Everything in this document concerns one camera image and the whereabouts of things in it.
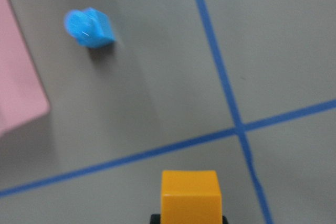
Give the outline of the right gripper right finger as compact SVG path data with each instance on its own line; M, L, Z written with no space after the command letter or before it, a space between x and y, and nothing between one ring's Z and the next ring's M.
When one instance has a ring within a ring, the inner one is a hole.
M222 216L222 224L227 224L227 219L225 216Z

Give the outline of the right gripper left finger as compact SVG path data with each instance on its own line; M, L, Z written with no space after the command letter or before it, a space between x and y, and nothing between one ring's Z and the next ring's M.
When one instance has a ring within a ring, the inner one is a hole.
M150 224L160 224L160 223L161 223L161 215L152 214L150 217Z

